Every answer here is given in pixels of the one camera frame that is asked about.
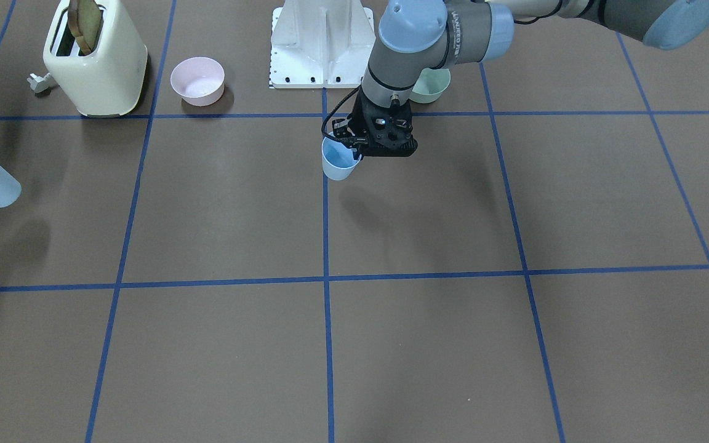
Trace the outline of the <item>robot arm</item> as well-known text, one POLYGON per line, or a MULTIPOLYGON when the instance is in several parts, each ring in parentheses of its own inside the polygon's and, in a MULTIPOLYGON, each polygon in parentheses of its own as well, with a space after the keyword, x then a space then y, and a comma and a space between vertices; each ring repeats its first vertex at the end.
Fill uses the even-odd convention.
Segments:
POLYGON ((683 47, 709 27, 709 1, 391 1, 354 106, 324 118, 324 141, 354 160, 414 154, 410 95, 422 72, 500 58, 515 28, 550 17, 579 18, 647 47, 683 47))

